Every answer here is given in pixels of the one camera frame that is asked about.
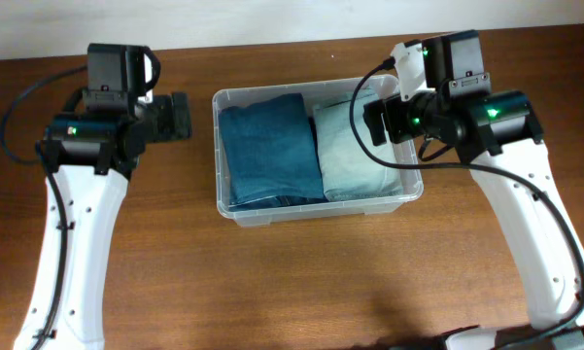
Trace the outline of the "light blue jeans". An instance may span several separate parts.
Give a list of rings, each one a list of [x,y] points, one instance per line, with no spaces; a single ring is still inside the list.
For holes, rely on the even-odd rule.
[[[403,193],[400,174],[370,159],[360,144],[379,159],[394,163],[395,151],[388,144],[375,146],[363,121],[363,105],[378,99],[371,91],[362,92],[355,101],[354,122],[360,140],[349,122],[352,95],[324,100],[313,106],[317,133],[317,153],[325,197],[329,201],[348,201]]]

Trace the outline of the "dark blue jeans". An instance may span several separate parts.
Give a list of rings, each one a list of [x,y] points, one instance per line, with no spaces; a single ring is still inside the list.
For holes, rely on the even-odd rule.
[[[301,94],[226,108],[219,125],[230,176],[230,210],[326,201],[314,133]]]

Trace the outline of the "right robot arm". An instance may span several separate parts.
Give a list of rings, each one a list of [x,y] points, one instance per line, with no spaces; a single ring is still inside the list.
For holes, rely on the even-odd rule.
[[[416,349],[584,349],[584,248],[557,190],[527,96],[493,92],[479,35],[455,32],[394,46],[382,63],[397,94],[368,103],[374,145],[422,137],[455,151],[491,204],[523,285],[524,326],[470,326]]]

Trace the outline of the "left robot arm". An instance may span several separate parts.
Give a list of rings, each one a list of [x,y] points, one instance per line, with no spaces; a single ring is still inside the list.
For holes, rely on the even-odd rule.
[[[147,145],[191,137],[183,92],[155,95],[161,64],[147,46],[91,44],[87,84],[35,145],[47,212],[35,285],[16,349],[101,349],[115,223]]]

